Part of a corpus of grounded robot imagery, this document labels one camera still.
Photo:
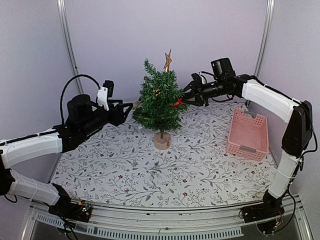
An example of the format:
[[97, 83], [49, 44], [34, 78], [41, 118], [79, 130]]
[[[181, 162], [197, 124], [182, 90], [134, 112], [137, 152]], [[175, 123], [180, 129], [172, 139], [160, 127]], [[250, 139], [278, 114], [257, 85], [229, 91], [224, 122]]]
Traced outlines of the pink plastic basket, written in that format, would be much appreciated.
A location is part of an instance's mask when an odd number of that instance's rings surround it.
[[269, 152], [268, 120], [247, 110], [233, 111], [226, 152], [260, 162]]

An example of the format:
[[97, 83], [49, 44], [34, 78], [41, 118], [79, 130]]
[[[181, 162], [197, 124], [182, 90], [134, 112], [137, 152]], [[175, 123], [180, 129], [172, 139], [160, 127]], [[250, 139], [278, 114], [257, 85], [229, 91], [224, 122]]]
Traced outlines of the gold bell ornament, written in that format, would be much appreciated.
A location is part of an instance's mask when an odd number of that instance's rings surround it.
[[138, 106], [140, 105], [140, 101], [135, 101], [134, 103], [133, 103], [133, 107], [132, 107], [132, 109], [135, 111], [137, 108], [138, 108]]

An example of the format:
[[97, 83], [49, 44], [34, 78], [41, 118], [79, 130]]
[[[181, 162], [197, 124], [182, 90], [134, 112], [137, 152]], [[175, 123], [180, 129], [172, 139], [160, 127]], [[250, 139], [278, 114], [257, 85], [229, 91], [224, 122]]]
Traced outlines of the gold star tree topper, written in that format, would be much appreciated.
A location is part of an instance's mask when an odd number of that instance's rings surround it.
[[172, 53], [171, 49], [169, 50], [168, 53], [165, 53], [165, 64], [164, 64], [164, 67], [163, 67], [165, 73], [167, 73], [170, 70], [170, 65], [171, 65], [171, 62], [172, 62], [171, 53]]

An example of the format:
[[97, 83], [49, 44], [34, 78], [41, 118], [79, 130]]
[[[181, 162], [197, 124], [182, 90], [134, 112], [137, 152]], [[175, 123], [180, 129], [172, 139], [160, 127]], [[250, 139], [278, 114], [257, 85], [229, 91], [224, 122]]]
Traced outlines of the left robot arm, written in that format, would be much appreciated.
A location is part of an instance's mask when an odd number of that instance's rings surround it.
[[78, 94], [67, 103], [68, 117], [52, 128], [0, 142], [0, 194], [20, 196], [43, 202], [55, 208], [63, 217], [74, 213], [74, 205], [64, 188], [42, 183], [14, 171], [13, 166], [38, 157], [67, 153], [89, 140], [107, 124], [123, 124], [132, 103], [112, 99], [114, 82], [106, 80], [97, 86], [95, 101], [88, 94]]

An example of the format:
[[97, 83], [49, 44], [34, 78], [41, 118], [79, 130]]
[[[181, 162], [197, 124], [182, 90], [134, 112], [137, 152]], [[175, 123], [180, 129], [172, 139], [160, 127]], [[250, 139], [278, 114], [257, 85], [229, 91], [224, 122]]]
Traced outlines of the small green christmas tree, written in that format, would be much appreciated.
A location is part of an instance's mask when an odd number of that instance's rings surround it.
[[[143, 66], [145, 75], [139, 92], [140, 105], [132, 116], [141, 127], [153, 131], [155, 148], [164, 151], [171, 146], [170, 133], [181, 129], [180, 115], [188, 109], [188, 105], [171, 107], [177, 98], [184, 96], [175, 71], [158, 71], [148, 59], [144, 60]], [[156, 89], [161, 91], [158, 96], [153, 94]]]

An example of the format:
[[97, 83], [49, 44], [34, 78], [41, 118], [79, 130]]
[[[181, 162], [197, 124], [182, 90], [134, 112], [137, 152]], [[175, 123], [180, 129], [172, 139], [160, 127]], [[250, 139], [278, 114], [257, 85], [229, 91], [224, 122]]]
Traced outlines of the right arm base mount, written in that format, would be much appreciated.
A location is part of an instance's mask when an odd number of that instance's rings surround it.
[[263, 203], [241, 208], [238, 216], [245, 223], [257, 222], [257, 228], [262, 234], [271, 235], [283, 223], [284, 213], [282, 200], [267, 199]]

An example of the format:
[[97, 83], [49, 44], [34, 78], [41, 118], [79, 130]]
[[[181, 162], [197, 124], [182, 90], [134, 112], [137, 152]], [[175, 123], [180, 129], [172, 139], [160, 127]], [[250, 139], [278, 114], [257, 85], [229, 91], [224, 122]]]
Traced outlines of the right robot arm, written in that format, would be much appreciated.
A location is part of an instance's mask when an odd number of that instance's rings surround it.
[[236, 75], [229, 58], [211, 61], [214, 81], [204, 83], [200, 74], [193, 73], [191, 82], [183, 89], [182, 101], [194, 106], [208, 106], [208, 100], [233, 96], [253, 102], [273, 113], [285, 124], [281, 140], [281, 158], [275, 177], [263, 196], [258, 213], [269, 218], [278, 210], [278, 202], [289, 192], [290, 184], [303, 168], [304, 156], [311, 139], [317, 136], [313, 126], [312, 105], [299, 101], [262, 83], [254, 75]]

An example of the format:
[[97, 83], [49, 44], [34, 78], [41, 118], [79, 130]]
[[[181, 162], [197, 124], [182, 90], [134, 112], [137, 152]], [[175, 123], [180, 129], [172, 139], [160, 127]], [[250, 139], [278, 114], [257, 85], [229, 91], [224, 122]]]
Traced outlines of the red ribbon bow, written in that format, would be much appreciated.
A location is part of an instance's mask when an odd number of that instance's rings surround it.
[[171, 107], [176, 108], [180, 105], [185, 106], [185, 107], [187, 106], [186, 103], [183, 102], [182, 98], [177, 98], [176, 103], [172, 104]]

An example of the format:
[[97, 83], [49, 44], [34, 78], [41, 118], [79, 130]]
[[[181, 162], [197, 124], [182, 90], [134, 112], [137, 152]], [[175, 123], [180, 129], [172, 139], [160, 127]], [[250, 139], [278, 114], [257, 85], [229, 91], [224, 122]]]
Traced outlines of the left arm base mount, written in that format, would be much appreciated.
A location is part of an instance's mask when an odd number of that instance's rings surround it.
[[50, 205], [48, 212], [64, 219], [88, 223], [92, 214], [92, 205], [84, 200], [74, 203], [71, 201], [58, 201]]

